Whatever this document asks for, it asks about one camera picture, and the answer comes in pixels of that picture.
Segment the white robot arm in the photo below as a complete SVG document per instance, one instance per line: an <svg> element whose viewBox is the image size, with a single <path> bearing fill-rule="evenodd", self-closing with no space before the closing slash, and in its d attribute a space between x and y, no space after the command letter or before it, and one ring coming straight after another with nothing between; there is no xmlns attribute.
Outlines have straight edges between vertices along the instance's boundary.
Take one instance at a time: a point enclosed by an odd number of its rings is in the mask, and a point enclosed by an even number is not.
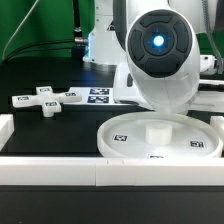
<svg viewBox="0 0 224 224"><path fill-rule="evenodd" d="M224 31L224 0L94 0L95 25L83 61L115 72L113 99L161 113L189 109L202 73L224 60L200 54L197 35Z"/></svg>

